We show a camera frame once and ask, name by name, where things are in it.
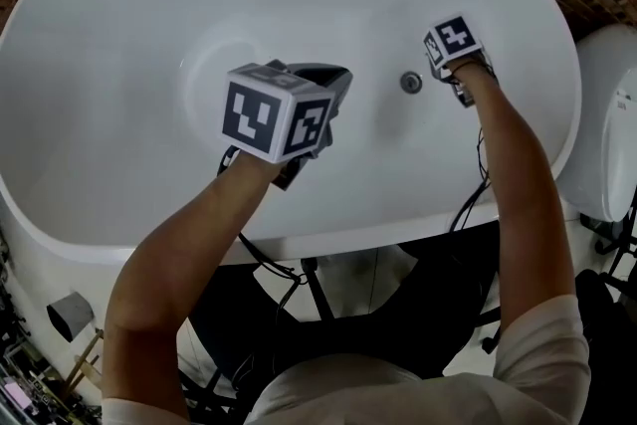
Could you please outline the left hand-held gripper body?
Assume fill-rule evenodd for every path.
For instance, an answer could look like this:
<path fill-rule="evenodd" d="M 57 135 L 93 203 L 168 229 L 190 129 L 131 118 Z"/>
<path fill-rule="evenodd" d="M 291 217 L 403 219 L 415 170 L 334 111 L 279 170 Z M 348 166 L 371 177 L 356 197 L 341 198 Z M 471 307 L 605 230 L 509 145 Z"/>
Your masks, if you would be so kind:
<path fill-rule="evenodd" d="M 345 67 L 279 60 L 230 71 L 221 122 L 221 137 L 230 147 L 218 171 L 243 151 L 280 164 L 274 184 L 288 189 L 303 167 L 332 145 L 330 123 L 352 79 Z"/>

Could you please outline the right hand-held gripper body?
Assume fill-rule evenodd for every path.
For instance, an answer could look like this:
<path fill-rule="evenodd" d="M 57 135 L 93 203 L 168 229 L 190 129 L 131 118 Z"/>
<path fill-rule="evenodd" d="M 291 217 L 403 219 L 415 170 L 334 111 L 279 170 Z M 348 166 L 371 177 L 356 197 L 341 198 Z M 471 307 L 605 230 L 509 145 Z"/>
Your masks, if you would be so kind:
<path fill-rule="evenodd" d="M 423 44 L 432 77 L 449 85 L 462 106 L 473 106 L 474 99 L 471 93 L 448 68 L 450 61 L 470 58 L 490 75 L 493 74 L 488 55 L 479 38 L 473 33 L 468 19 L 462 14 L 454 14 L 435 22 L 428 28 Z"/>

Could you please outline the round metal bathtub drain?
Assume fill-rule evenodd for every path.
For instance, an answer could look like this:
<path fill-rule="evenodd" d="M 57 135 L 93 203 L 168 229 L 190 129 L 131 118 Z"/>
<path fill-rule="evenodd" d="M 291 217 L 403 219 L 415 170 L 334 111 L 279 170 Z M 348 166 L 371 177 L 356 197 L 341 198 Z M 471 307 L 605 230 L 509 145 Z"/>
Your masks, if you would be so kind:
<path fill-rule="evenodd" d="M 418 94 L 423 87 L 422 77 L 415 72 L 405 72 L 400 77 L 400 87 L 409 95 Z"/>

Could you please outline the person's right forearm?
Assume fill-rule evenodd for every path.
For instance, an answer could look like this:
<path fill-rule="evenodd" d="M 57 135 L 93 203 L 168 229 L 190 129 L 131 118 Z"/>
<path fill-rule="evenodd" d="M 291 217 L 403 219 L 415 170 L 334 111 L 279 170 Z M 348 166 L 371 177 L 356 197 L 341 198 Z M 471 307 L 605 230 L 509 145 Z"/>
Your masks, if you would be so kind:
<path fill-rule="evenodd" d="M 502 327 L 555 297 L 575 293 L 563 210 L 535 134 L 477 60 L 449 63 L 475 102 L 500 221 Z"/>

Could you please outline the person's left forearm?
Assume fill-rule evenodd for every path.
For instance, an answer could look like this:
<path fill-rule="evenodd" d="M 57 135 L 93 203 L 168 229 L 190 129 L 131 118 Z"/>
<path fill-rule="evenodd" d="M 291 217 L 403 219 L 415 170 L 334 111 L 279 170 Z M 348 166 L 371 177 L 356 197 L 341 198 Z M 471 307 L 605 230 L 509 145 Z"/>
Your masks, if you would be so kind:
<path fill-rule="evenodd" d="M 175 342 L 282 168 L 282 164 L 239 153 L 227 170 L 138 245 L 110 295 L 106 359 Z"/>

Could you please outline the white oval bathtub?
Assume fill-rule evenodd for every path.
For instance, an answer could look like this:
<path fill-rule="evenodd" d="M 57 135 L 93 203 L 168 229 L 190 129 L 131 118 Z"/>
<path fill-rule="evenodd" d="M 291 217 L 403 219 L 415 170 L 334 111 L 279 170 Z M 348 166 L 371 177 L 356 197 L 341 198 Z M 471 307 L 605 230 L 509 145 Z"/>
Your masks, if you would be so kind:
<path fill-rule="evenodd" d="M 353 74 L 333 145 L 248 224 L 262 251 L 296 267 L 445 231 L 480 181 L 477 115 L 423 44 L 454 14 L 559 173 L 581 78 L 555 0 L 19 0 L 0 35 L 0 223 L 39 347 L 69 371 L 91 333 L 63 341 L 46 306 L 78 292 L 102 325 L 135 246 L 214 177 L 225 77 L 244 64 Z"/>

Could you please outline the white toilet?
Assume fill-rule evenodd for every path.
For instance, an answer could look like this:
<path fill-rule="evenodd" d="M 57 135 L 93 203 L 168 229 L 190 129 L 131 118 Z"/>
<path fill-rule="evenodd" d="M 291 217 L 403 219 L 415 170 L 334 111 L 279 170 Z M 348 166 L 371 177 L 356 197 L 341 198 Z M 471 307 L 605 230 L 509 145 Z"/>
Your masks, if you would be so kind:
<path fill-rule="evenodd" d="M 580 40 L 576 50 L 580 121 L 557 186 L 578 212 L 618 222 L 637 190 L 637 29 L 606 26 Z"/>

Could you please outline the person's black trousers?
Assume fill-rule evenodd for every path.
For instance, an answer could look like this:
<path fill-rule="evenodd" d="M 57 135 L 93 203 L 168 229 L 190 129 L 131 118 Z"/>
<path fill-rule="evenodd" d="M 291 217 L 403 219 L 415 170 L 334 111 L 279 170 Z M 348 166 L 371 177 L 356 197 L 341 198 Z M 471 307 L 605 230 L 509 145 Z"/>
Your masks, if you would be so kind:
<path fill-rule="evenodd" d="M 437 377 L 477 325 L 498 270 L 499 224 L 401 247 L 417 263 L 368 315 L 301 322 L 265 292 L 254 266 L 228 265 L 215 272 L 189 321 L 246 403 L 285 370 L 332 355 L 360 355 Z"/>

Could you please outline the grey trash bin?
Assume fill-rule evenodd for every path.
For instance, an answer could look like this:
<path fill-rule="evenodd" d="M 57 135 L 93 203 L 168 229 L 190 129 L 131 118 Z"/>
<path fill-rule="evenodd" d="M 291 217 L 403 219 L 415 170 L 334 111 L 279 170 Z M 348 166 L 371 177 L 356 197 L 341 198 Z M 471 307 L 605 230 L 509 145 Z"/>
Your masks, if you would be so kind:
<path fill-rule="evenodd" d="M 47 305 L 46 312 L 53 328 L 67 342 L 72 342 L 95 317 L 90 303 L 78 292 Z"/>

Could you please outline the black wheeled equipment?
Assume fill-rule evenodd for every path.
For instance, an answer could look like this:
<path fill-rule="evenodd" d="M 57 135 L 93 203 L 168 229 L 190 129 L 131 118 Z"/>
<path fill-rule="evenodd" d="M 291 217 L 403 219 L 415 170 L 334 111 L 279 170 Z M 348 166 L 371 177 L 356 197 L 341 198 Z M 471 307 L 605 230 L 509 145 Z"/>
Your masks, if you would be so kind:
<path fill-rule="evenodd" d="M 637 319 L 626 309 L 629 302 L 637 308 L 637 202 L 619 222 L 581 215 L 580 223 L 597 236 L 596 254 L 614 256 L 609 269 L 585 270 L 577 277 L 591 353 L 602 363 L 637 364 Z"/>

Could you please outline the wooden stick stand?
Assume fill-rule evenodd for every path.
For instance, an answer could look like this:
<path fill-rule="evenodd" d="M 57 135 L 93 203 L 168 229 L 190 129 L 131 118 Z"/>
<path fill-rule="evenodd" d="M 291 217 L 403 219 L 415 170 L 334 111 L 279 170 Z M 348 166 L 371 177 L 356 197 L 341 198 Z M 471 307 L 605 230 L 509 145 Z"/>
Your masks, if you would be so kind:
<path fill-rule="evenodd" d="M 66 402 L 69 399 L 84 378 L 88 378 L 97 389 L 101 388 L 102 376 L 95 369 L 95 363 L 100 356 L 97 354 L 93 360 L 89 360 L 89 357 L 98 342 L 103 338 L 104 331 L 97 328 L 93 338 L 82 353 L 74 357 L 74 366 L 60 389 L 59 398 L 62 402 Z"/>

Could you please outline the person's beige shirt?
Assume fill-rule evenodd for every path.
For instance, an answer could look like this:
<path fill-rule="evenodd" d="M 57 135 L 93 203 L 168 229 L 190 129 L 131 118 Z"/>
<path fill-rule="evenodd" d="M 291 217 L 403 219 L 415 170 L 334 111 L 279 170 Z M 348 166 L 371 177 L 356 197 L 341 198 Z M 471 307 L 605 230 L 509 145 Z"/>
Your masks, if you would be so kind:
<path fill-rule="evenodd" d="M 190 425 L 175 333 L 144 322 L 133 299 L 106 314 L 105 425 Z M 591 379 L 574 291 L 533 306 L 505 330 L 491 375 L 420 379 L 385 361 L 337 355 L 283 372 L 245 425 L 578 425 Z"/>

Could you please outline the cluttered equipment shelf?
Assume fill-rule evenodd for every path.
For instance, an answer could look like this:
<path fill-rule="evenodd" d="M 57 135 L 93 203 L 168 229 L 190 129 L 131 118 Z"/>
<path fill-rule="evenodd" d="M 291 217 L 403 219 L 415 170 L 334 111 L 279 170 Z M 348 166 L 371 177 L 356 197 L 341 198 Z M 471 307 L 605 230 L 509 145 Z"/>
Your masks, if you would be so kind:
<path fill-rule="evenodd" d="M 61 396 L 60 373 L 31 343 L 6 288 L 9 255 L 0 231 L 0 425 L 102 425 L 99 407 Z"/>

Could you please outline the black metal stool frame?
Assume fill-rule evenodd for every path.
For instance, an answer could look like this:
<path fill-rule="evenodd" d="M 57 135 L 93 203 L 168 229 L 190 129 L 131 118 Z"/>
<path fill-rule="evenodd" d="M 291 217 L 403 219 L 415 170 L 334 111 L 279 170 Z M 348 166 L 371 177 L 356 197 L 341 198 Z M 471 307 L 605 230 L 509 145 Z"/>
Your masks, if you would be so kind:
<path fill-rule="evenodd" d="M 320 319 L 323 321 L 334 320 L 334 315 L 317 276 L 318 260 L 316 258 L 304 258 L 301 260 L 301 266 L 310 286 Z"/>

